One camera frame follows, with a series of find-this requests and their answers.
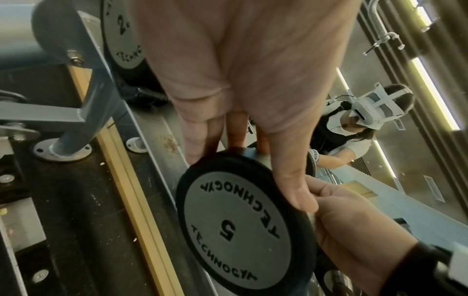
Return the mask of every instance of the hand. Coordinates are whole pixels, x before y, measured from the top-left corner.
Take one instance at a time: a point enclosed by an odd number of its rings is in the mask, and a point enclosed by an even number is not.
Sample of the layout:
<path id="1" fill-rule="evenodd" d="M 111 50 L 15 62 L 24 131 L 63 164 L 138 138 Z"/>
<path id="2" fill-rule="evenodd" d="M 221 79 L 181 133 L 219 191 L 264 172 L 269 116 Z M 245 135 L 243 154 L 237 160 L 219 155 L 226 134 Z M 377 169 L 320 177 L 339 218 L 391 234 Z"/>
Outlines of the hand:
<path id="1" fill-rule="evenodd" d="M 318 244 L 359 288 L 379 295 L 417 239 L 359 194 L 309 176 L 306 180 L 318 196 Z"/>
<path id="2" fill-rule="evenodd" d="M 190 164 L 243 147 L 248 115 L 278 188 L 315 212 L 306 156 L 361 0 L 127 0 L 147 61 L 180 117 Z"/>

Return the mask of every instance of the white shirt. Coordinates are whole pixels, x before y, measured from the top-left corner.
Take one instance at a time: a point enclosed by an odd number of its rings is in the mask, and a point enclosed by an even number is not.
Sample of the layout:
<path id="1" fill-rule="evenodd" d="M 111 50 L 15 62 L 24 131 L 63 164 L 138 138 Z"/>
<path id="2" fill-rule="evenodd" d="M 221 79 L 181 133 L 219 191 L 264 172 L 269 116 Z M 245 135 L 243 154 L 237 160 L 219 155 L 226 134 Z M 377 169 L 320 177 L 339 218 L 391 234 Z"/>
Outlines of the white shirt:
<path id="1" fill-rule="evenodd" d="M 336 102 L 334 102 L 334 103 L 332 103 L 332 104 L 330 104 L 328 106 L 325 106 L 325 108 L 323 109 L 322 116 L 333 112 L 340 105 L 341 105 L 341 101 L 336 101 Z M 351 133 L 351 132 L 345 131 L 341 127 L 341 122 L 340 122 L 341 116 L 343 116 L 343 114 L 345 112 L 346 112 L 346 110 L 343 110 L 343 111 L 340 111 L 340 112 L 336 113 L 335 115 L 331 116 L 329 118 L 329 120 L 328 120 L 327 128 L 328 128 L 328 130 L 330 130 L 331 132 L 333 132 L 335 134 L 344 135 L 344 136 L 355 135 L 356 133 Z M 331 150 L 329 155 L 335 155 L 338 152 L 340 152 L 341 150 L 343 150 L 344 148 L 349 148 L 349 149 L 353 150 L 354 154 L 356 154 L 356 158 L 360 158 L 364 154 L 367 153 L 370 146 L 371 146 L 371 140 L 368 140 L 368 139 L 360 140 L 360 141 L 350 140 L 350 141 L 346 142 L 346 144 Z"/>

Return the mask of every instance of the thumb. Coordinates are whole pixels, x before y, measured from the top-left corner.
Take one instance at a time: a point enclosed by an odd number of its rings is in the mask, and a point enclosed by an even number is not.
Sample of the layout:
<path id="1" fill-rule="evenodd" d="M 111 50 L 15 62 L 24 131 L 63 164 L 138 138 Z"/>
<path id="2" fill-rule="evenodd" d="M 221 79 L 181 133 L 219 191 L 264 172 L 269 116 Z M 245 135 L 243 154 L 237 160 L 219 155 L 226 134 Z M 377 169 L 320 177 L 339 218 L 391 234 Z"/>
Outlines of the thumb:
<path id="1" fill-rule="evenodd" d="M 308 116 L 289 129 L 269 135 L 273 177 L 296 209 L 315 213 L 317 201 L 306 183 L 306 157 L 318 118 Z"/>

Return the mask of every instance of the air vent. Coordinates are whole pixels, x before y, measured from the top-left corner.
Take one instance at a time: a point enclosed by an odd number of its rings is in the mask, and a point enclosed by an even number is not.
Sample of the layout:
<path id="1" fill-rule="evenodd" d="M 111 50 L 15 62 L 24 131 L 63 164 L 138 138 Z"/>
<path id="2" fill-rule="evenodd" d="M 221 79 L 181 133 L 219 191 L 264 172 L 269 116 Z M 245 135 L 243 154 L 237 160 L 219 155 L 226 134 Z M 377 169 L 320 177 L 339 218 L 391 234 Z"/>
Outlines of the air vent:
<path id="1" fill-rule="evenodd" d="M 432 191 L 432 195 L 434 196 L 434 198 L 438 201 L 445 202 L 445 199 L 440 193 L 439 187 L 437 187 L 437 184 L 435 183 L 434 179 L 429 176 L 424 176 L 424 179 L 428 183 L 429 188 Z"/>
<path id="2" fill-rule="evenodd" d="M 405 131 L 406 127 L 403 125 L 403 122 L 400 119 L 395 119 L 393 122 L 395 122 L 396 128 L 399 131 Z"/>

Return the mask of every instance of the vr headset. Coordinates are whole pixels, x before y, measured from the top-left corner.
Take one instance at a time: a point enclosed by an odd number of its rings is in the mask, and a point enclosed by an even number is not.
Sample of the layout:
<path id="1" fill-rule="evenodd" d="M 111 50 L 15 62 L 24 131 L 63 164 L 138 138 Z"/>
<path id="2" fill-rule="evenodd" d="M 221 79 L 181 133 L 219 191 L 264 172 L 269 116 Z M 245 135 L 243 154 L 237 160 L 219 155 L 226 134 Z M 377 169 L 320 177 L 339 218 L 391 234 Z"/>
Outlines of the vr headset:
<path id="1" fill-rule="evenodd" d="M 351 101 L 350 117 L 358 116 L 357 124 L 379 130 L 385 122 L 395 120 L 405 114 L 394 100 L 404 94 L 412 93 L 406 87 L 388 95 L 383 86 L 377 84 L 373 91 Z"/>

